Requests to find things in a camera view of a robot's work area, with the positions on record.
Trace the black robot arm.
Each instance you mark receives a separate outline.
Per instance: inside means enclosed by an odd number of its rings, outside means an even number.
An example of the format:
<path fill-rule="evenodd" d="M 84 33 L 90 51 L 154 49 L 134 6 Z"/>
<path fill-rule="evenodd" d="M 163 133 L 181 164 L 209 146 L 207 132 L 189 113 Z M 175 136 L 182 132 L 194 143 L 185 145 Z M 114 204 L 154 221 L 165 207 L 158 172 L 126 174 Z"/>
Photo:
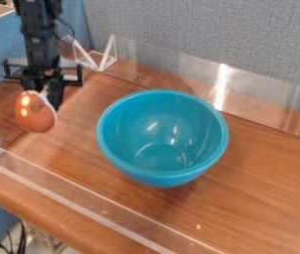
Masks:
<path fill-rule="evenodd" d="M 56 21 L 65 21 L 61 0 L 13 0 L 21 20 L 25 55 L 3 61 L 4 77 L 19 80 L 25 90 L 47 90 L 47 99 L 59 110 L 67 86 L 82 86 L 82 65 L 60 53 Z"/>

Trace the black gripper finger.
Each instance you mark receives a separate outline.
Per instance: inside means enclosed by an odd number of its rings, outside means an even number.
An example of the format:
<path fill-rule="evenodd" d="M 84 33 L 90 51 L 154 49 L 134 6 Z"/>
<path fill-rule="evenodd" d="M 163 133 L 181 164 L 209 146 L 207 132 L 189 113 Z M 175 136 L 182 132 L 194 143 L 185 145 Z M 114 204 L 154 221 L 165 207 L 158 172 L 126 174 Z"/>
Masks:
<path fill-rule="evenodd" d="M 64 99 L 64 85 L 63 81 L 57 78 L 52 78 L 48 82 L 47 98 L 55 110 L 59 110 Z"/>
<path fill-rule="evenodd" d="M 24 77 L 21 79 L 21 86 L 24 90 L 35 90 L 39 91 L 37 82 L 32 78 Z"/>

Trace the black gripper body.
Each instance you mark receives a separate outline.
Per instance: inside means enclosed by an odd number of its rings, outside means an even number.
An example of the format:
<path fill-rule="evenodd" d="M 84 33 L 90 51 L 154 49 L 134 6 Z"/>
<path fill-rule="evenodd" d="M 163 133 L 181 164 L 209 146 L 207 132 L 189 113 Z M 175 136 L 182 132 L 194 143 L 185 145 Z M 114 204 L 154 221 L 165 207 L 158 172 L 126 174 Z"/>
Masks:
<path fill-rule="evenodd" d="M 59 62 L 53 68 L 35 68 L 28 65 L 25 57 L 5 59 L 1 62 L 4 68 L 4 78 L 19 81 L 24 77 L 32 78 L 39 85 L 39 91 L 43 90 L 44 84 L 49 82 L 52 78 L 57 78 L 63 81 L 64 86 L 82 86 L 83 74 L 82 65 L 73 61 L 60 57 Z"/>

